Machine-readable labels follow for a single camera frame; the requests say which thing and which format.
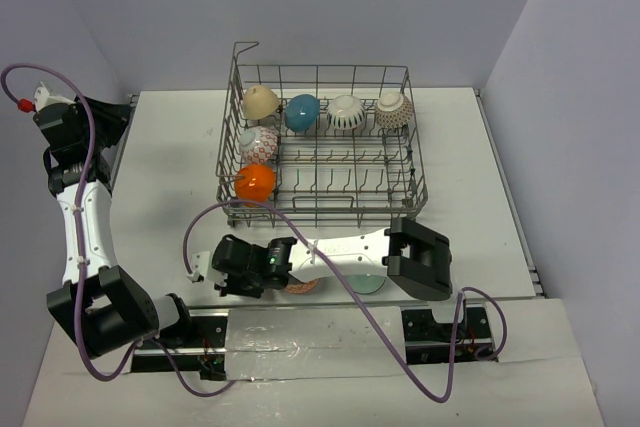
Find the white bowl orange rim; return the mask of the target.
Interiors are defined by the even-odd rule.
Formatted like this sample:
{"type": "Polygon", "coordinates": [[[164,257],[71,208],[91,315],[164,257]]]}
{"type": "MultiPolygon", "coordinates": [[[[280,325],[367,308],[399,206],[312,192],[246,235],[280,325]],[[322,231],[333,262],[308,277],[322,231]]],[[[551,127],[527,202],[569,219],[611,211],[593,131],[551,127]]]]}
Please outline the white bowl orange rim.
{"type": "Polygon", "coordinates": [[[364,122],[366,111],[361,100],[353,95],[340,95],[327,106],[327,120],[337,130],[352,130],[364,122]]]}

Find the blue white patterned bowl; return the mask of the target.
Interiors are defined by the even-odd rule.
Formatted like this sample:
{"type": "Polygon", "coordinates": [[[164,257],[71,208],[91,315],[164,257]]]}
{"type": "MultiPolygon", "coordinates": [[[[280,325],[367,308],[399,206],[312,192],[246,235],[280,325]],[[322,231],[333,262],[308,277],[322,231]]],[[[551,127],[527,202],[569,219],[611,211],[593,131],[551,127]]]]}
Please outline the blue white patterned bowl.
{"type": "Polygon", "coordinates": [[[269,127],[253,126],[242,132],[238,140],[241,157],[248,164],[264,164],[278,148],[278,134],[269,127]]]}

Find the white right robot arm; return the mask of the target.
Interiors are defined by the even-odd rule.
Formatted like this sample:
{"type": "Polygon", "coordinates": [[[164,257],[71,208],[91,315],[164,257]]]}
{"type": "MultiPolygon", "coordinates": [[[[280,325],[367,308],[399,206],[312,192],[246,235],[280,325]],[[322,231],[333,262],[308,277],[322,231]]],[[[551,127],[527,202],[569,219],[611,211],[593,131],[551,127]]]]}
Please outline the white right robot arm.
{"type": "Polygon", "coordinates": [[[355,297],[374,305],[426,304],[446,338],[469,325],[456,304],[449,239],[408,218],[357,235],[299,240],[279,237],[265,246],[232,234],[198,264],[221,299],[256,307],[338,307],[355,297]]]}

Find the tan bowl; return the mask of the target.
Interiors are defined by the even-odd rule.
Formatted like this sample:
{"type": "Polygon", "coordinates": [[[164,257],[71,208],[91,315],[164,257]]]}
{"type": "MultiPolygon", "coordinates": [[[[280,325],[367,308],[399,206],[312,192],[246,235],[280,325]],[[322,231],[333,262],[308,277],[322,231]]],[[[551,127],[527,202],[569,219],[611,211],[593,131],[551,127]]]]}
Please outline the tan bowl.
{"type": "Polygon", "coordinates": [[[260,120],[273,114],[280,106],[276,93],[265,85],[254,85],[244,94],[243,112],[247,120],[260,120]]]}

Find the orange geometric pattern bowl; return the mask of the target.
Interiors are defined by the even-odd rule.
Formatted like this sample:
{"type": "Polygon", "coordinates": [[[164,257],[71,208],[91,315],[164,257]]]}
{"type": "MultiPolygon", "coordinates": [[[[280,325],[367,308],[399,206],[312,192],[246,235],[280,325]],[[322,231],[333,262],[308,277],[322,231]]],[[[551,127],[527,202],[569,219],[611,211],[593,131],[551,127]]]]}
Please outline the orange geometric pattern bowl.
{"type": "Polygon", "coordinates": [[[292,295],[304,295],[313,291],[317,287],[319,282],[320,282],[319,279],[314,279],[309,282],[290,283],[285,288],[285,292],[292,295]]]}

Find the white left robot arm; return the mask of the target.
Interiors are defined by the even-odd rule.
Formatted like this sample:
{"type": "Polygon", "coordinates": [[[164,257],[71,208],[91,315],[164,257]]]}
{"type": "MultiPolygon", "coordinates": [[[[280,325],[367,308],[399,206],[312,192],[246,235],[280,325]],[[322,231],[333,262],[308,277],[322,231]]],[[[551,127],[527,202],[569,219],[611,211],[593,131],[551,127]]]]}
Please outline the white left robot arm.
{"type": "Polygon", "coordinates": [[[95,359],[151,334],[188,343],[195,320],[170,293],[152,298],[119,264],[110,210],[111,167],[102,152],[116,145],[132,109],[94,99],[73,100],[39,86],[33,120],[48,143],[43,163],[48,189],[64,218],[67,260],[61,288],[47,308],[69,337],[95,359]]]}

